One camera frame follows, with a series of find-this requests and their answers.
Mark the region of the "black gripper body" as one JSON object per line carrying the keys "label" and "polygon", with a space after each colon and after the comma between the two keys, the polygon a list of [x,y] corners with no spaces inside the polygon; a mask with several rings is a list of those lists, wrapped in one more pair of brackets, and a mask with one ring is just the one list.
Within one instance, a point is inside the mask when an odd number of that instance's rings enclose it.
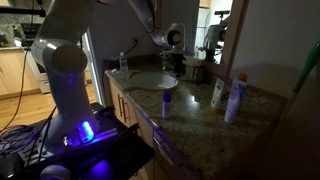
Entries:
{"label": "black gripper body", "polygon": [[177,46],[173,46],[172,50],[173,50],[173,59],[174,59],[173,71],[176,74],[176,77],[179,78],[186,73],[185,65],[183,63],[183,61],[185,60],[185,57],[183,56],[183,54],[181,53],[181,51],[178,49]]}

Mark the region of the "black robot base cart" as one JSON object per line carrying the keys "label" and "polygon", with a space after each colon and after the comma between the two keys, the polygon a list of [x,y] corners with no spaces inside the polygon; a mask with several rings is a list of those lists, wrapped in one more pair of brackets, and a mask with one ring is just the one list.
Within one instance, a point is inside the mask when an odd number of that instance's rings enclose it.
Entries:
{"label": "black robot base cart", "polygon": [[155,151],[137,134],[138,124],[127,128],[113,106],[92,103],[102,131],[86,145],[63,148],[58,155],[34,163],[18,153],[1,159],[1,180],[128,180],[146,165]]}

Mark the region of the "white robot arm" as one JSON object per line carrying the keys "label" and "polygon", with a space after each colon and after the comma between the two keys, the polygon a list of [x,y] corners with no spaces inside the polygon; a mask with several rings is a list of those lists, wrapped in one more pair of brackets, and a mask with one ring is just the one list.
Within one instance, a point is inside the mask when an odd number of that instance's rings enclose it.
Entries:
{"label": "white robot arm", "polygon": [[88,143],[100,129],[84,83],[87,57],[77,43],[87,31],[96,0],[52,0],[31,52],[46,72],[58,114],[42,132],[44,147],[53,153],[68,137]]}

